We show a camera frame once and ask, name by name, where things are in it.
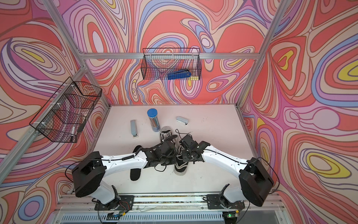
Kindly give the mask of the black white sneaker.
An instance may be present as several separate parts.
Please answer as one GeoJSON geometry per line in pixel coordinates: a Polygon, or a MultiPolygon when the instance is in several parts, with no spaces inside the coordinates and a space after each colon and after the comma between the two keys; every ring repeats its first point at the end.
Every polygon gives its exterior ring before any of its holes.
{"type": "Polygon", "coordinates": [[[188,162],[184,162],[183,160],[183,149],[182,145],[179,145],[177,155],[176,155],[176,162],[174,167],[174,172],[176,175],[183,176],[186,174],[186,170],[188,167],[188,162]]]}
{"type": "Polygon", "coordinates": [[[164,142],[169,140],[171,143],[175,144],[176,137],[173,137],[174,134],[169,126],[162,127],[159,133],[160,141],[164,142]]]}

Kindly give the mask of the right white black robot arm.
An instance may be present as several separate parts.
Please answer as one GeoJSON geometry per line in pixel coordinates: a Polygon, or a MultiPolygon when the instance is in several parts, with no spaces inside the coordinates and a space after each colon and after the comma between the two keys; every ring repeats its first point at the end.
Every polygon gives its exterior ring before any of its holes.
{"type": "Polygon", "coordinates": [[[208,142],[197,143],[189,134],[180,140],[180,146],[184,162],[207,162],[238,178],[239,184],[226,184],[219,194],[219,201],[224,208],[228,208],[231,203],[245,200],[257,207],[263,206],[274,182],[259,159],[234,157],[208,142]]]}

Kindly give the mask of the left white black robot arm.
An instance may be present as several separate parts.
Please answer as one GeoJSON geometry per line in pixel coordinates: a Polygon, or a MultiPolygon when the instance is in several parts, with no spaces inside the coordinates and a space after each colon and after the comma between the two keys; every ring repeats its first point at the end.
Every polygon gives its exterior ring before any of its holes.
{"type": "Polygon", "coordinates": [[[119,200],[117,190],[103,180],[105,177],[131,169],[172,165],[176,153],[172,141],[164,141],[150,148],[137,146],[133,153],[126,155],[104,156],[94,151],[72,170],[75,196],[90,196],[102,204],[119,200]]]}

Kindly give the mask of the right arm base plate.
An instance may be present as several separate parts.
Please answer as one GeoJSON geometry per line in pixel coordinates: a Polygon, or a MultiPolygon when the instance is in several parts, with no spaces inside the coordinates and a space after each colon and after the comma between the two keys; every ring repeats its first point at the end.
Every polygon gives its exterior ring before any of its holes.
{"type": "Polygon", "coordinates": [[[234,203],[229,202],[224,196],[219,194],[208,194],[203,197],[203,200],[207,202],[208,209],[210,210],[218,210],[218,209],[236,209],[243,210],[245,209],[244,201],[237,201],[234,203]]]}

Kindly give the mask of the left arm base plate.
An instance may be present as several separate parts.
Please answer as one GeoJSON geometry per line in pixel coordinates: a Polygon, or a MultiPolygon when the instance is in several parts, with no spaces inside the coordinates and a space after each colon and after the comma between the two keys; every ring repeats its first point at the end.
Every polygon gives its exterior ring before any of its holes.
{"type": "Polygon", "coordinates": [[[96,201],[95,211],[130,211],[132,210],[134,195],[120,195],[107,204],[96,201]]]}

